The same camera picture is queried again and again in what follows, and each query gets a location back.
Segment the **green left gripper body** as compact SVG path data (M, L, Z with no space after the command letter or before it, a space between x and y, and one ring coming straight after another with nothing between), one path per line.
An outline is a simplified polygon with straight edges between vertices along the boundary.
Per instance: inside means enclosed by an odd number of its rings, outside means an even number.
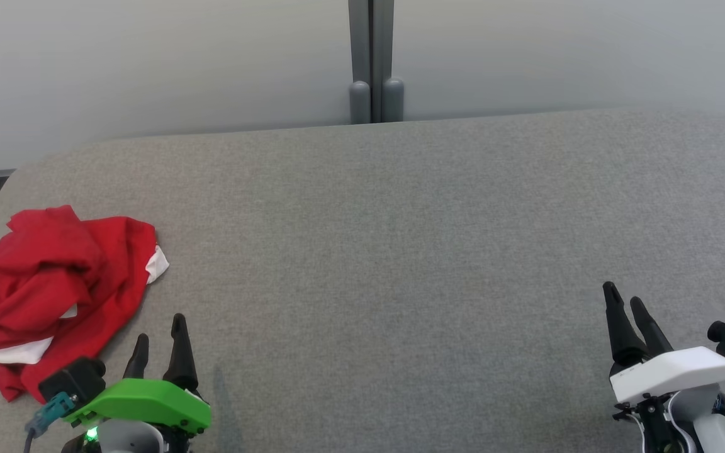
M169 381L127 378L64 416L64 421L80 425L105 418L166 425L201 435L212 424L212 410L194 393Z

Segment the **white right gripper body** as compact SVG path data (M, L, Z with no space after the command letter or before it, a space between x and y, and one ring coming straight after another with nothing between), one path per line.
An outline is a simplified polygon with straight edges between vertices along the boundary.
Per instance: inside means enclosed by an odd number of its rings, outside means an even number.
M725 357L707 347L674 350L610 376L619 403L725 382Z

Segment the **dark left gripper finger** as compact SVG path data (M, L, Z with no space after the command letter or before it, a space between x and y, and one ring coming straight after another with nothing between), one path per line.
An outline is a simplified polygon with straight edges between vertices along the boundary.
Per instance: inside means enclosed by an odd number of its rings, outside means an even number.
M173 316L171 337L173 340L172 352L163 380L175 384L179 389L198 392L198 373L196 373L189 329L183 313L176 313Z
M149 336L146 333L141 333L135 347L133 348L132 356L125 367L123 378L124 379L143 379L145 367L149 363Z

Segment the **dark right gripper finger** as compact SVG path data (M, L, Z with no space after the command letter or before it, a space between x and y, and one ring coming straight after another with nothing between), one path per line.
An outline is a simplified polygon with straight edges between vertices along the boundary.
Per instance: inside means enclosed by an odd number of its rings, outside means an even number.
M650 315L641 298L633 296L630 305L636 326L639 332L642 333L644 343L646 344L648 355L653 358L668 352L673 352L674 348L672 344L668 341L653 316Z
M618 374L648 359L648 348L636 335L626 315L624 300L615 284L612 281L604 282L602 292L606 302L608 337L613 360L610 374Z

